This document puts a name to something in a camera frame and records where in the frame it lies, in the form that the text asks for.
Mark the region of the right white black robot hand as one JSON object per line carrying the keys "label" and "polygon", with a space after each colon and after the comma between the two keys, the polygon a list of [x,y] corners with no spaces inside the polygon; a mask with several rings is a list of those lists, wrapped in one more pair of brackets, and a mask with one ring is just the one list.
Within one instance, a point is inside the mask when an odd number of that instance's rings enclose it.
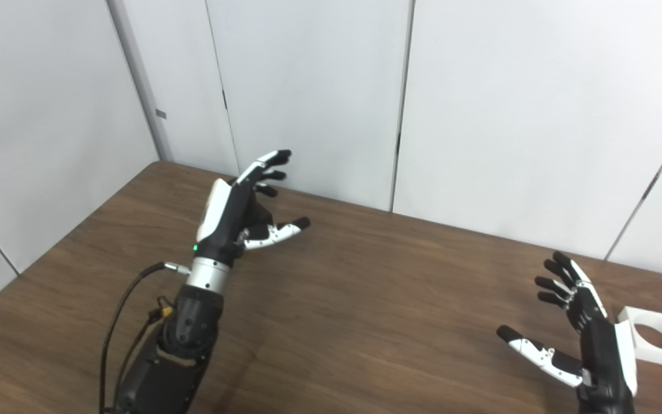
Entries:
{"label": "right white black robot hand", "polygon": [[507,325],[497,328],[497,335],[540,370],[574,388],[580,413],[635,412],[637,364],[630,323],[609,319],[594,284],[572,258],[555,251],[544,267],[552,278],[535,278],[541,288],[537,297],[565,312],[579,335],[580,358]]}

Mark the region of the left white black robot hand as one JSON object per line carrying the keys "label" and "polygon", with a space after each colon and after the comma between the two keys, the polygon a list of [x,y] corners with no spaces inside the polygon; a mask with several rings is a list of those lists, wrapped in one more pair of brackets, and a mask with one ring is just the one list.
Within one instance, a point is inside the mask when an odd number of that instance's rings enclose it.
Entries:
{"label": "left white black robot hand", "polygon": [[276,167],[289,162],[292,152],[280,149],[259,157],[236,178],[217,179],[206,202],[197,231],[194,260],[186,284],[221,294],[234,262],[245,251],[275,246],[310,227],[310,219],[276,223],[257,201],[257,194],[278,196],[266,180],[282,181]]}

